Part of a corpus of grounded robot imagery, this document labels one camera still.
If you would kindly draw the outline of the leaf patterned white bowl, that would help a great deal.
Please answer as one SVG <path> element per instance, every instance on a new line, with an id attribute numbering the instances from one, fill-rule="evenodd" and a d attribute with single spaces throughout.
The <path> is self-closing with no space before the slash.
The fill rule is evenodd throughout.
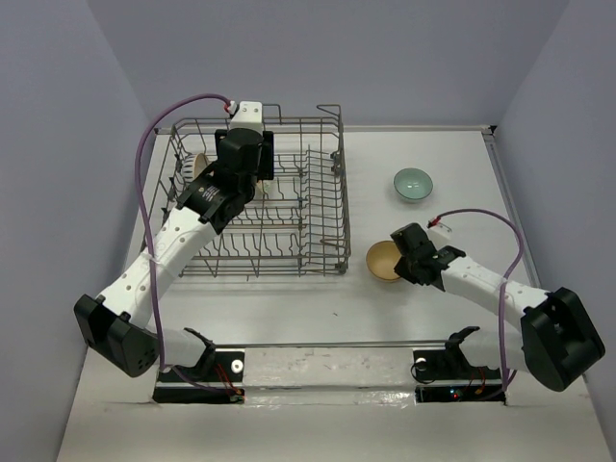
<path id="1" fill-rule="evenodd" d="M 256 190 L 260 197 L 268 198 L 270 196 L 270 190 L 272 187 L 271 180 L 258 180 L 256 183 Z"/>

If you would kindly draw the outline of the tan orange bowl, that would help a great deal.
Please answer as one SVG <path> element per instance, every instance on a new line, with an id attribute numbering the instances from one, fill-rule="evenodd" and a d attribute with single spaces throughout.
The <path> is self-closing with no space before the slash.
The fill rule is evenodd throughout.
<path id="1" fill-rule="evenodd" d="M 373 244 L 366 254 L 366 265 L 371 275 L 379 281 L 392 283 L 400 280 L 395 272 L 401 255 L 393 241 Z"/>

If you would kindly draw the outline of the yellow blue sun bowl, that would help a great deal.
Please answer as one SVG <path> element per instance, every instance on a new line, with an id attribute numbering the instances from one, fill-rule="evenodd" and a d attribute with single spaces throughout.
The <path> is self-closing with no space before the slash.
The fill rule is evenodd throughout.
<path id="1" fill-rule="evenodd" d="M 193 160 L 193 177 L 198 177 L 209 165 L 208 157 L 205 153 L 197 153 Z"/>

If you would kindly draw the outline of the white pink rimmed bowl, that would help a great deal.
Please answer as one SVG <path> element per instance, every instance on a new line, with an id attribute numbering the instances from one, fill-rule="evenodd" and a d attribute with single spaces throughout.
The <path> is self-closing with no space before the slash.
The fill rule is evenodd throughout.
<path id="1" fill-rule="evenodd" d="M 185 182 L 190 183 L 195 179 L 193 177 L 193 160 L 196 154 L 190 153 L 181 161 L 179 172 Z"/>

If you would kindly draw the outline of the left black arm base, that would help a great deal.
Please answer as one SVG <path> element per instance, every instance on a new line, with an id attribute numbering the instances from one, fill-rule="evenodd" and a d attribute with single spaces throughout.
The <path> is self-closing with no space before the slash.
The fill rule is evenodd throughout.
<path id="1" fill-rule="evenodd" d="M 244 404 L 245 350 L 241 348 L 218 349 L 213 341 L 199 332 L 184 328 L 172 331 L 172 359 L 177 359 L 184 346 L 180 340 L 190 340 L 194 351 L 199 341 L 203 351 L 193 366 L 172 364 L 157 372 L 152 399 L 161 404 Z"/>

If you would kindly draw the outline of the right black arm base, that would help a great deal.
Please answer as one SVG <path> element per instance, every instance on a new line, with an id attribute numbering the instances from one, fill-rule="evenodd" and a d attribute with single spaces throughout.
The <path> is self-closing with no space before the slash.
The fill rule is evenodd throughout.
<path id="1" fill-rule="evenodd" d="M 506 403 L 499 370 L 472 366 L 461 350 L 460 346 L 478 330 L 478 326 L 465 327 L 451 334 L 440 349 L 413 352 L 410 374 L 416 382 L 417 403 Z"/>

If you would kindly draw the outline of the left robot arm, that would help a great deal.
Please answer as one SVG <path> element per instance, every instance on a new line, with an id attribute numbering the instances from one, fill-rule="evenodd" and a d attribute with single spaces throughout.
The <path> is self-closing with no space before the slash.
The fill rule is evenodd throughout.
<path id="1" fill-rule="evenodd" d="M 247 128 L 215 133 L 216 159 L 180 194 L 157 235 L 133 264 L 98 296 L 82 295 L 74 313 L 89 348 L 130 377 L 151 366 L 202 381 L 214 366 L 215 344 L 199 332 L 162 326 L 159 301 L 190 260 L 273 177 L 273 133 Z"/>

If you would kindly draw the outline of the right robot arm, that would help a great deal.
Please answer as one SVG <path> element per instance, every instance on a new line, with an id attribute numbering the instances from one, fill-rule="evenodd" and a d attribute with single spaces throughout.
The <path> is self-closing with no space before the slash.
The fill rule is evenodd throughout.
<path id="1" fill-rule="evenodd" d="M 464 377 L 478 367 L 527 372 L 562 392 L 605 355 L 605 346 L 579 296 L 511 281 L 450 245 L 438 247 L 418 224 L 392 233 L 402 279 L 464 298 L 494 314 L 497 329 L 468 326 L 449 336 L 445 370 Z"/>

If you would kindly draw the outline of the teal ceramic bowl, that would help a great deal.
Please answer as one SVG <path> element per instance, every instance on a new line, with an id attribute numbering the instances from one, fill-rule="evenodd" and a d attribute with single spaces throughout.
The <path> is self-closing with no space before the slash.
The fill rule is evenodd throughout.
<path id="1" fill-rule="evenodd" d="M 433 192 L 433 181 L 422 169 L 407 167 L 399 170 L 393 179 L 397 195 L 408 202 L 420 202 Z"/>

